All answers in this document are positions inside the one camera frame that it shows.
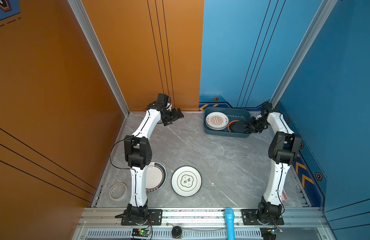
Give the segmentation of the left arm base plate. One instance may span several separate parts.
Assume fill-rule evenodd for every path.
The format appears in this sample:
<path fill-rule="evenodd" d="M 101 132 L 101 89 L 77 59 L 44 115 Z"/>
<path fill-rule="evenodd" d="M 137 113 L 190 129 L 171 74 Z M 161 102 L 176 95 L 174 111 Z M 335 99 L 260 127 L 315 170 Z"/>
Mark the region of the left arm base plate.
<path fill-rule="evenodd" d="M 122 226 L 160 226 L 162 224 L 162 209 L 148 209 L 146 219 L 140 217 L 133 217 L 131 214 L 125 214 L 122 217 Z"/>

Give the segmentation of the black plate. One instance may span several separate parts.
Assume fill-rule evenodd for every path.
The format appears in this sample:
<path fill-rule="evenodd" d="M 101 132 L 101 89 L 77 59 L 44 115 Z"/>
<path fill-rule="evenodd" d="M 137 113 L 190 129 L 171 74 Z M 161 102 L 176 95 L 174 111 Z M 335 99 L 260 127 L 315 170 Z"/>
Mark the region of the black plate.
<path fill-rule="evenodd" d="M 231 124 L 233 133 L 249 134 L 249 122 L 236 120 Z"/>

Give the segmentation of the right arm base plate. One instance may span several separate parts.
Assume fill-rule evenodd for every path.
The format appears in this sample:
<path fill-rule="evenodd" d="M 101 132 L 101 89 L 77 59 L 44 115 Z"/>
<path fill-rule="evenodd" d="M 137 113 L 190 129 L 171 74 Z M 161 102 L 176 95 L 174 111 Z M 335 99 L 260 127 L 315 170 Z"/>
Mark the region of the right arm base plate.
<path fill-rule="evenodd" d="M 242 220 L 244 225 L 278 225 L 285 224 L 282 216 L 276 217 L 268 213 L 260 214 L 258 209 L 242 209 Z"/>

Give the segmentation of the pink flat tool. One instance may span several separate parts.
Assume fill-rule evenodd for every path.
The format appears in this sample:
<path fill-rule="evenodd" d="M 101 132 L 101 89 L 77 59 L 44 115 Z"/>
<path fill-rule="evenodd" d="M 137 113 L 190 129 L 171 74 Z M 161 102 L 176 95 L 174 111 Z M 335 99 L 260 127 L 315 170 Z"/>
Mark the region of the pink flat tool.
<path fill-rule="evenodd" d="M 287 196 L 285 190 L 283 190 L 283 192 L 282 192 L 282 200 L 283 200 L 283 202 L 288 200 L 288 196 Z"/>

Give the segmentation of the circuit board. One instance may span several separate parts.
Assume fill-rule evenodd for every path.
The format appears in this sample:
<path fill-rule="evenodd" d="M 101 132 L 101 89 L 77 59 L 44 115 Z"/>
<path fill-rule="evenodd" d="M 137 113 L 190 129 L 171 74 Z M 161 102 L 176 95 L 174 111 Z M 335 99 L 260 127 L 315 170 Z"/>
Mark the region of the circuit board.
<path fill-rule="evenodd" d="M 277 226 L 277 225 L 268 230 L 268 233 L 271 234 L 271 235 L 276 235 L 276 234 L 283 233 L 283 232 L 284 232 L 284 230 L 281 227 Z"/>
<path fill-rule="evenodd" d="M 151 237 L 151 230 L 133 228 L 130 237 L 132 240 L 148 240 Z"/>

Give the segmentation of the orange plate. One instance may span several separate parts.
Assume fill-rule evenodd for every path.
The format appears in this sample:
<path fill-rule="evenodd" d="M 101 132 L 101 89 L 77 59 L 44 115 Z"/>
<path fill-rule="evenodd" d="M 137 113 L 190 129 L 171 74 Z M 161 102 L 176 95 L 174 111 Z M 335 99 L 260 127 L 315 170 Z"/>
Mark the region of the orange plate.
<path fill-rule="evenodd" d="M 232 130 L 231 130 L 231 124 L 233 123 L 234 121 L 231 121 L 231 122 L 229 122 L 229 124 L 228 124 L 228 131 L 230 132 L 230 133 L 232 133 Z"/>

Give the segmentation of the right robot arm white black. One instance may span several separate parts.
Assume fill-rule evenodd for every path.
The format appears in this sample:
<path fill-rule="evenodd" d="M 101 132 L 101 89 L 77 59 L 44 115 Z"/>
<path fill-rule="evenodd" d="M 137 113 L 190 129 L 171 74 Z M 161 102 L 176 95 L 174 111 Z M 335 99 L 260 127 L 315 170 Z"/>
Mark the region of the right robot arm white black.
<path fill-rule="evenodd" d="M 268 127 L 275 133 L 268 150 L 270 178 L 257 210 L 260 224 L 272 224 L 285 212 L 282 193 L 290 167 L 297 159 L 302 138 L 288 126 L 283 113 L 273 108 L 271 103 L 262 105 L 261 114 L 252 117 L 249 126 L 254 133 L 261 133 Z"/>

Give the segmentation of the large white flower plate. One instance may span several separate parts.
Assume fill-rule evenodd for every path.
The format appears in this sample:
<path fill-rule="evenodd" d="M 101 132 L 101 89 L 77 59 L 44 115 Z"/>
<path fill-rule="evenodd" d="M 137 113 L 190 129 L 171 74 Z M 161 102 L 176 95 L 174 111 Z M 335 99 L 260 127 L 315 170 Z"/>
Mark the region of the large white flower plate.
<path fill-rule="evenodd" d="M 174 171 L 171 177 L 174 192 L 181 197 L 196 195 L 202 187 L 200 172 L 191 166 L 183 166 Z"/>

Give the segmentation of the teal plastic bin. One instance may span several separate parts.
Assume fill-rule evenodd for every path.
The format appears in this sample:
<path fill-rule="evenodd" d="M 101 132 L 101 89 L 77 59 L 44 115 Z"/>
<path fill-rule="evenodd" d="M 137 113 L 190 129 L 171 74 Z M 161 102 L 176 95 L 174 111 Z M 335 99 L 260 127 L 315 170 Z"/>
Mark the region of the teal plastic bin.
<path fill-rule="evenodd" d="M 223 130 L 213 130 L 207 125 L 207 117 L 210 114 L 222 113 L 228 118 L 227 126 Z M 204 110 L 204 130 L 209 135 L 234 137 L 234 138 L 248 138 L 249 133 L 232 133 L 228 130 L 228 125 L 232 121 L 249 122 L 252 118 L 252 114 L 247 110 L 231 109 L 231 108 L 220 108 L 220 107 L 209 107 Z"/>

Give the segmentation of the right circuit board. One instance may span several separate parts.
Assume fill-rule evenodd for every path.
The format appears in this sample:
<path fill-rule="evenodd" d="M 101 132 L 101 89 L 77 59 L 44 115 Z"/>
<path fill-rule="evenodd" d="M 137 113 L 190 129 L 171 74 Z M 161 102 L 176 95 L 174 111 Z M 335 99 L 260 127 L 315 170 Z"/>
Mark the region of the right circuit board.
<path fill-rule="evenodd" d="M 271 234 L 271 235 L 276 235 L 276 234 L 283 233 L 283 232 L 284 232 L 284 230 L 281 227 L 277 226 L 277 225 L 268 230 L 268 233 Z"/>

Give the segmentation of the left circuit board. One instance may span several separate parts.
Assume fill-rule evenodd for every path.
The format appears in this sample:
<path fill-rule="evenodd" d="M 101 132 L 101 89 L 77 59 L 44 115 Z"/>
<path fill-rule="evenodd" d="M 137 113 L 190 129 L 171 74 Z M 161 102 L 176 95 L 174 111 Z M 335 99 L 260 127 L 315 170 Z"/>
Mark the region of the left circuit board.
<path fill-rule="evenodd" d="M 151 237 L 151 230 L 133 228 L 130 237 L 132 240 L 148 240 Z"/>

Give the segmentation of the sunburst plate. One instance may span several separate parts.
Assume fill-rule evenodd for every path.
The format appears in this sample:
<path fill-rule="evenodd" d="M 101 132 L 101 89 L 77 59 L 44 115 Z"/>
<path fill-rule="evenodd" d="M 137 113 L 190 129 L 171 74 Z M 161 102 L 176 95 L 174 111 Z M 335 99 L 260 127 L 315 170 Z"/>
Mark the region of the sunburst plate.
<path fill-rule="evenodd" d="M 228 127 L 229 118 L 222 112 L 211 112 L 205 119 L 208 128 L 215 131 L 222 131 Z"/>

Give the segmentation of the tape roll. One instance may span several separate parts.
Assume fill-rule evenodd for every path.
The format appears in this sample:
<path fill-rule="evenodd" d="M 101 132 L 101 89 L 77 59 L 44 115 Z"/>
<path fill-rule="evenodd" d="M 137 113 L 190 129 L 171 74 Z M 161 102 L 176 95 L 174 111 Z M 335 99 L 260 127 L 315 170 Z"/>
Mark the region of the tape roll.
<path fill-rule="evenodd" d="M 127 185 L 125 183 L 116 183 L 109 190 L 109 197 L 113 201 L 121 201 L 127 193 Z"/>

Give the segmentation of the white plate dark rim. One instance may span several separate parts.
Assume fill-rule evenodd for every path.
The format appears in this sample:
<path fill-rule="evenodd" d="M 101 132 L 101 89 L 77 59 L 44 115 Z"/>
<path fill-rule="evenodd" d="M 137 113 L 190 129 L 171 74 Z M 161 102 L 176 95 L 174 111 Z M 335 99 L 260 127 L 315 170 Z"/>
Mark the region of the white plate dark rim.
<path fill-rule="evenodd" d="M 146 172 L 146 192 L 151 193 L 159 190 L 165 183 L 167 172 L 164 165 L 151 162 Z"/>

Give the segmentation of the black round knob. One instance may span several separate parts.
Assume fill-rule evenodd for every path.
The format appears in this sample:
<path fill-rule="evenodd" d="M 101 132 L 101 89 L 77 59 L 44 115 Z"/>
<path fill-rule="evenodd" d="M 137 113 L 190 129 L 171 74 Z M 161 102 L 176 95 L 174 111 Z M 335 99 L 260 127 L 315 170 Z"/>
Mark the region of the black round knob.
<path fill-rule="evenodd" d="M 182 228 L 180 226 L 174 226 L 171 230 L 171 236 L 174 239 L 180 239 L 182 237 Z"/>

